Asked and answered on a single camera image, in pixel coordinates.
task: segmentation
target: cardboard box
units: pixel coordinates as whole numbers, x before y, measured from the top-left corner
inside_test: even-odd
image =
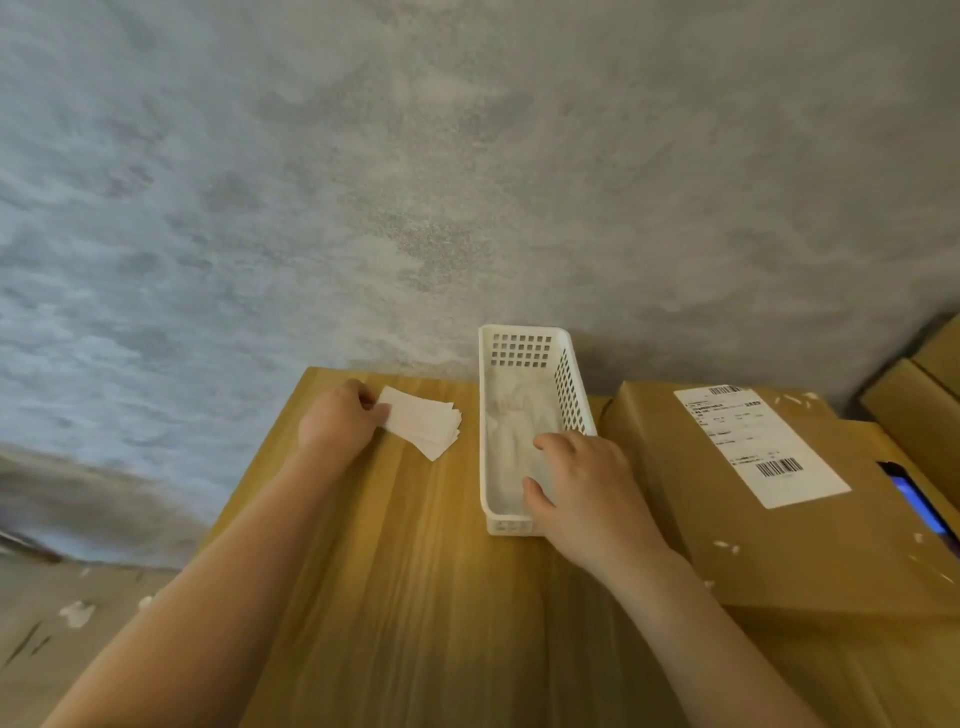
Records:
[[[926,342],[913,360],[955,397],[960,397],[960,316]]]
[[[767,508],[674,394],[693,386],[624,383],[600,434],[624,449],[668,541],[722,604],[810,616],[960,615],[960,564],[828,408],[784,407],[794,403],[787,393],[756,388],[851,488]]]
[[[901,359],[860,403],[954,505],[960,506],[960,401]]]

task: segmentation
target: smartphone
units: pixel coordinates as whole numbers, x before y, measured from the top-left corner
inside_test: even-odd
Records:
[[[956,534],[950,530],[947,522],[937,513],[937,509],[926,499],[924,492],[913,482],[909,473],[903,465],[897,463],[877,463],[885,473],[894,481],[903,497],[910,506],[920,515],[927,527],[933,531],[937,538],[944,542],[944,545],[950,549],[954,556],[960,558],[960,540]]]

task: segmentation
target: white plastic basket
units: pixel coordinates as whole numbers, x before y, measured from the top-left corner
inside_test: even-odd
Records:
[[[507,386],[536,387],[545,395],[545,406],[553,410],[547,415],[548,419],[554,418],[557,425],[554,429],[575,429],[585,435],[596,435],[573,342],[562,328],[500,324],[480,327],[479,338],[480,504],[487,515],[487,531],[493,536],[539,536],[523,507],[521,478],[517,477],[516,482],[512,482],[513,478],[511,482],[498,482],[502,469],[497,467],[496,458],[505,457],[506,453],[490,447],[488,426],[492,426],[492,418],[488,394],[492,395],[503,382],[509,382]],[[542,421],[544,413],[516,414],[529,415],[532,423],[537,418]]]

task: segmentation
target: concrete wall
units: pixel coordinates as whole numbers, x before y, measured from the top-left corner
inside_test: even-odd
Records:
[[[307,363],[842,399],[958,303],[955,0],[0,0],[0,441],[219,509]]]

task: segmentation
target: stack of paper cards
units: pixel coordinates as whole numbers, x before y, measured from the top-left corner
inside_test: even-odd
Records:
[[[390,405],[383,428],[399,435],[431,461],[446,452],[460,435],[461,414],[451,401],[425,400],[384,387],[378,403]]]

